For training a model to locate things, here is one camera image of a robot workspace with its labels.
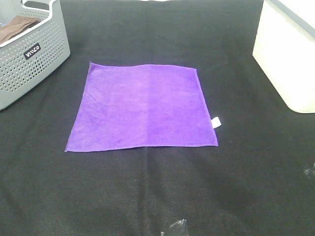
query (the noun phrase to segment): transparent plastic piece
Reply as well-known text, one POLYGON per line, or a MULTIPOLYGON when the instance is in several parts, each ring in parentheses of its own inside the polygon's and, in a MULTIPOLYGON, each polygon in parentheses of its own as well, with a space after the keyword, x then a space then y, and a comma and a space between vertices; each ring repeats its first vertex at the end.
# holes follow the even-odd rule
POLYGON ((161 236, 189 236, 187 220, 179 220, 172 224, 168 230, 161 232, 161 236))

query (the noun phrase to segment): plastic storage basket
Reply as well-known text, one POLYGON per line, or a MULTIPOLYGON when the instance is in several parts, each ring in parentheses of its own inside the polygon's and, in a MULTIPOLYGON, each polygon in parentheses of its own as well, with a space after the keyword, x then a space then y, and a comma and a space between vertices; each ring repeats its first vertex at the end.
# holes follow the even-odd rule
POLYGON ((27 0, 0 0, 0 22, 15 16, 36 17, 40 23, 0 44, 0 110, 45 79, 70 55, 60 0, 32 0, 49 10, 25 6, 27 0))

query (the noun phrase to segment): folded brown fabric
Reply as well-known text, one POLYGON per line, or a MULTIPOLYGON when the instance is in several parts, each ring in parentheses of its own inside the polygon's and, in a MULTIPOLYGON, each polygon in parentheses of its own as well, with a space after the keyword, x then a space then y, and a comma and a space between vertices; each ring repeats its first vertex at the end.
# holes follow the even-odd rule
POLYGON ((13 20, 4 27, 0 28, 0 44, 8 41, 14 36, 20 34, 27 28, 30 28, 38 23, 37 18, 16 16, 13 20))

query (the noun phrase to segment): microfiber cloth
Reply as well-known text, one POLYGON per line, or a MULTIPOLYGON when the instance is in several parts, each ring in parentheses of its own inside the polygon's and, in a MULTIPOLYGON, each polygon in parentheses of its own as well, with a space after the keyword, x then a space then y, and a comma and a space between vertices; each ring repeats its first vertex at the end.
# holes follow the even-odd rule
POLYGON ((91 63, 65 151, 218 146, 196 69, 91 63))

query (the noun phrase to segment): black fabric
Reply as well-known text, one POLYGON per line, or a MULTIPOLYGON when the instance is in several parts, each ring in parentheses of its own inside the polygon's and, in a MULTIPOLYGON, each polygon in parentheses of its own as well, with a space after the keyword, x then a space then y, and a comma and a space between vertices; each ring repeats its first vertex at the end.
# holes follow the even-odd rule
POLYGON ((1 236, 313 236, 315 114, 252 57, 261 0, 63 1, 70 58, 0 112, 1 236), (219 147, 64 153, 89 61, 194 67, 219 147))

